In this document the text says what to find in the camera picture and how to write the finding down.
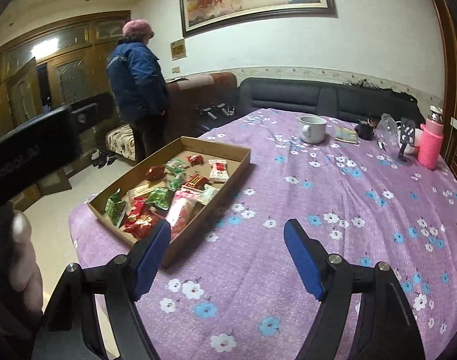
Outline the pink knitted thermos bottle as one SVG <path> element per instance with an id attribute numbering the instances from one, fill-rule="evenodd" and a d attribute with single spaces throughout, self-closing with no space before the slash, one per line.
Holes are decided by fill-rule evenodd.
<path id="1" fill-rule="evenodd" d="M 425 123 L 420 125 L 422 135 L 417 160 L 423 167 L 432 171 L 437 166 L 442 149 L 443 127 L 442 109 L 431 105 Z"/>

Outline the person in blue jacket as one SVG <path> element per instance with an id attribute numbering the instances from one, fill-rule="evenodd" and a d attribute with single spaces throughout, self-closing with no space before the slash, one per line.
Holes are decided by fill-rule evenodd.
<path id="1" fill-rule="evenodd" d="M 149 23 L 131 20 L 122 33 L 106 71 L 120 119 L 133 132 L 135 160 L 139 164 L 164 145 L 169 94 L 159 59 L 148 47 L 154 37 Z"/>

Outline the black round cup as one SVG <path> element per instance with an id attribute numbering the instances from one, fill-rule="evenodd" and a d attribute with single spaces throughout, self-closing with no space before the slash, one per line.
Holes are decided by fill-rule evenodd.
<path id="1" fill-rule="evenodd" d="M 360 120 L 354 130 L 359 139 L 364 141 L 372 141 L 374 139 L 374 130 L 377 125 L 371 120 Z"/>

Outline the green snack bag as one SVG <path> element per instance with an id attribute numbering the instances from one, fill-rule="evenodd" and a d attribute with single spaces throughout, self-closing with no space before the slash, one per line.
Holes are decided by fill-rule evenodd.
<path id="1" fill-rule="evenodd" d="M 111 223 L 119 228 L 124 220 L 126 210 L 127 202 L 122 199 L 120 189 L 117 189 L 106 201 L 105 214 Z"/>

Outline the dark red snack bag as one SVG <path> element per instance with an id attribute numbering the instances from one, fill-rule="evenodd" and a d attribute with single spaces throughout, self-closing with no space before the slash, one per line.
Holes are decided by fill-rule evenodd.
<path id="1" fill-rule="evenodd" d="M 137 240 L 148 237 L 155 225 L 163 219 L 145 202 L 145 198 L 136 197 L 124 220 L 123 231 L 131 234 Z"/>

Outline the red white snack packet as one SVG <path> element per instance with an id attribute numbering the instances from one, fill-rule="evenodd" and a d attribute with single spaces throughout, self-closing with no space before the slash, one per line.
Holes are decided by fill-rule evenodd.
<path id="1" fill-rule="evenodd" d="M 225 183 L 229 180 L 227 161 L 225 159 L 209 159 L 208 163 L 211 165 L 210 181 Z"/>

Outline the clear plastic cup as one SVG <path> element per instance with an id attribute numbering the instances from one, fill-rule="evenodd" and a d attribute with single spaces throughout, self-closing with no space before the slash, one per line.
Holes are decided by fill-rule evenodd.
<path id="1" fill-rule="evenodd" d="M 399 128 L 394 118 L 388 113 L 381 115 L 381 120 L 375 129 L 375 135 L 381 147 L 386 150 L 399 146 Z"/>

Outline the small red snack packet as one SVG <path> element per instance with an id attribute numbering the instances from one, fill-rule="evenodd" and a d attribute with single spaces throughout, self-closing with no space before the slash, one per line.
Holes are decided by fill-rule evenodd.
<path id="1" fill-rule="evenodd" d="M 187 160 L 190 164 L 190 166 L 198 166 L 198 165 L 203 165 L 205 163 L 204 158 L 200 154 L 192 154 L 187 157 Z"/>

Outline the black phone stand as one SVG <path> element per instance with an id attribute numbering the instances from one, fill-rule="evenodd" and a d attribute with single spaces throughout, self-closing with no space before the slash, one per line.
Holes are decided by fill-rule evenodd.
<path id="1" fill-rule="evenodd" d="M 399 153 L 397 159 L 405 163 L 408 158 L 405 155 L 407 146 L 414 147 L 416 139 L 416 123 L 412 119 L 402 117 L 399 129 Z"/>

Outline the clear green nut packet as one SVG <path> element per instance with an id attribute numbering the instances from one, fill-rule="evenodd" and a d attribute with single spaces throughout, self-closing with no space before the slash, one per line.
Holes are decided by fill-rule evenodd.
<path id="1" fill-rule="evenodd" d="M 179 158 L 173 158 L 167 161 L 164 164 L 165 169 L 173 174 L 174 176 L 178 176 L 179 174 L 182 174 L 186 168 L 188 168 L 190 165 L 179 159 Z"/>

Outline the green notebook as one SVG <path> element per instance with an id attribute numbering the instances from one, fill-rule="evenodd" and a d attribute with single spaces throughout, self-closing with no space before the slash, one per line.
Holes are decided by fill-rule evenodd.
<path id="1" fill-rule="evenodd" d="M 356 131 L 347 127 L 336 126 L 334 128 L 334 139 L 346 144 L 359 144 L 359 137 Z"/>

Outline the white ceramic mug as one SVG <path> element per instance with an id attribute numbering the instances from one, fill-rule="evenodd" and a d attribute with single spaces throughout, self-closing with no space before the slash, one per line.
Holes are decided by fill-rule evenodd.
<path id="1" fill-rule="evenodd" d="M 307 144 L 320 144 L 326 135 L 327 121 L 317 115 L 298 118 L 298 135 Z"/>

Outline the long red snack bar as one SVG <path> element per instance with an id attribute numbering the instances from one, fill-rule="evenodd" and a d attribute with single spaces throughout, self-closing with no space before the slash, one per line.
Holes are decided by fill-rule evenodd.
<path id="1" fill-rule="evenodd" d="M 185 189 L 194 189 L 197 191 L 203 191 L 206 185 L 209 185 L 211 181 L 199 173 L 193 174 L 188 180 L 182 185 Z"/>

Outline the small pink candy packet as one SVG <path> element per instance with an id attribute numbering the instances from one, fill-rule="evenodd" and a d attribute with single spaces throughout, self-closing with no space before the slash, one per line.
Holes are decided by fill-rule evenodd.
<path id="1" fill-rule="evenodd" d="M 171 227 L 171 240 L 175 240 L 190 222 L 190 217 L 197 203 L 197 195 L 186 189 L 175 192 L 172 204 L 165 219 Z"/>

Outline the black leather sofa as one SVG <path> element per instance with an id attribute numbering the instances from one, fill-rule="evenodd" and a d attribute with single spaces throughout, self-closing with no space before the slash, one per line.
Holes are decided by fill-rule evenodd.
<path id="1" fill-rule="evenodd" d="M 312 80 L 250 77 L 238 87 L 236 111 L 240 116 L 263 108 L 329 116 L 347 122 L 380 121 L 383 114 L 394 120 L 425 122 L 417 100 L 389 88 L 364 88 Z"/>

